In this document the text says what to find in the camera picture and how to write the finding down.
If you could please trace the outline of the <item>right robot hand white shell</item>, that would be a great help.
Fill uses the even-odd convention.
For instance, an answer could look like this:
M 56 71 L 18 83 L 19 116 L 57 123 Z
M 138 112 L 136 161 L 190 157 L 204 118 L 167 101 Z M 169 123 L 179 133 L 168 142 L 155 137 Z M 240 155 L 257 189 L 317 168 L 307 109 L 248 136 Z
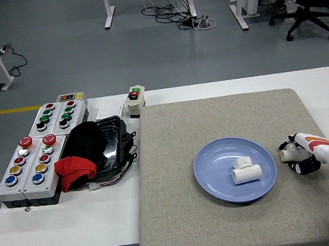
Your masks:
M 279 150 L 281 161 L 300 175 L 319 170 L 321 163 L 329 165 L 329 140 L 324 137 L 297 132 L 285 138 Z

